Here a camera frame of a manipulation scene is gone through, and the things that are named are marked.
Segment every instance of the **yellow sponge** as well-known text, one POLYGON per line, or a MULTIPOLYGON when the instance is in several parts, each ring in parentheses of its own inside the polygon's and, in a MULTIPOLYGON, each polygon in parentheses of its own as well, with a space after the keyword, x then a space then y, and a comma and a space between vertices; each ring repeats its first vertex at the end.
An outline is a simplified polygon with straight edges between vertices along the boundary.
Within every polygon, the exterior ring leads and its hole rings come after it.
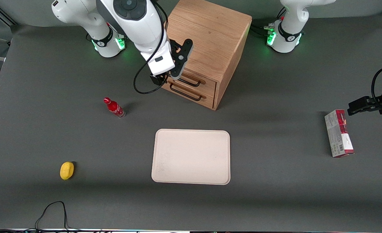
POLYGON ((72 162, 65 162, 60 168, 60 177, 63 180, 67 180, 72 177, 74 171, 74 165, 72 162))

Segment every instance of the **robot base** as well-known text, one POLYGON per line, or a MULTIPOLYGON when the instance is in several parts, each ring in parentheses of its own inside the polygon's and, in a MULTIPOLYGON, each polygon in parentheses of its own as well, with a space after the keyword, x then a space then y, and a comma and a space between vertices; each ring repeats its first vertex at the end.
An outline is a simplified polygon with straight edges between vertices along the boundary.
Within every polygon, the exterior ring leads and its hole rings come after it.
MULTIPOLYGON (((282 21, 277 20, 273 23, 270 23, 269 28, 277 28, 280 22, 282 21)), ((299 37, 295 38, 293 41, 287 42, 278 30, 273 29, 271 34, 267 37, 267 45, 272 47, 276 52, 289 53, 296 47, 296 45, 299 44, 301 36, 302 34, 300 34, 299 37)))
POLYGON ((113 30, 112 39, 109 41, 109 43, 107 43, 105 47, 100 47, 99 45, 95 44, 93 41, 92 43, 95 46, 95 50, 98 51, 99 54, 105 58, 114 57, 118 55, 123 49, 125 49, 124 36, 118 34, 114 30, 113 30))

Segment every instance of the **coca-cola bottle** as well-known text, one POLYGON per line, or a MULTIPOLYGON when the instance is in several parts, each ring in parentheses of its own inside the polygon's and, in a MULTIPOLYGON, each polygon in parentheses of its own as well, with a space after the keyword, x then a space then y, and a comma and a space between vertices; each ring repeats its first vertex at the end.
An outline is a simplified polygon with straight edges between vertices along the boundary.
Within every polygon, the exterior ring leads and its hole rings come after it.
POLYGON ((125 111, 115 101, 112 101, 108 97, 105 97, 103 99, 103 102, 106 103, 109 111, 111 111, 118 118, 123 118, 125 116, 125 111))

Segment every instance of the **drawer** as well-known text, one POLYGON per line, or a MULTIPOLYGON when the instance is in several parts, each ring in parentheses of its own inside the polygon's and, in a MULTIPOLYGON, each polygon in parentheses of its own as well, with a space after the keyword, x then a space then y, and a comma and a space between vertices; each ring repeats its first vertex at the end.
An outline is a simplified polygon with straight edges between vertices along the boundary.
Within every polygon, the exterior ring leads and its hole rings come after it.
POLYGON ((168 83, 163 85, 163 88, 207 108, 213 108, 214 97, 198 93, 178 82, 168 81, 168 83))
POLYGON ((206 78, 194 78, 190 75, 183 73, 179 80, 173 80, 172 78, 168 78, 168 81, 175 84, 181 84, 187 87, 188 89, 195 90, 199 93, 211 97, 214 97, 214 93, 216 92, 216 83, 206 78))

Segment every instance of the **green led light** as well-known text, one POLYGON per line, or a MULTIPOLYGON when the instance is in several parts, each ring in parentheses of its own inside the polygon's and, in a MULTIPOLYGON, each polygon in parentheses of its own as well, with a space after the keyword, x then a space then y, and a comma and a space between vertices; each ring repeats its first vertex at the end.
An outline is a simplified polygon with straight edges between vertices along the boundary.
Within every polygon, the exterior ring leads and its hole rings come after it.
POLYGON ((299 44, 299 41, 300 41, 300 38, 302 37, 302 33, 300 33, 300 35, 299 35, 299 39, 298 39, 298 41, 296 42, 296 45, 298 45, 299 44))
POLYGON ((120 50, 125 48, 125 40, 119 39, 119 38, 115 38, 115 41, 116 41, 117 45, 119 46, 120 50))
POLYGON ((93 46, 95 47, 95 50, 97 51, 96 44, 93 42, 93 40, 92 40, 92 44, 93 44, 93 46))
POLYGON ((274 42, 274 39, 275 39, 275 38, 276 38, 276 33, 273 32, 272 34, 270 34, 270 35, 268 36, 268 38, 267 38, 267 43, 268 43, 269 45, 272 45, 273 42, 274 42))

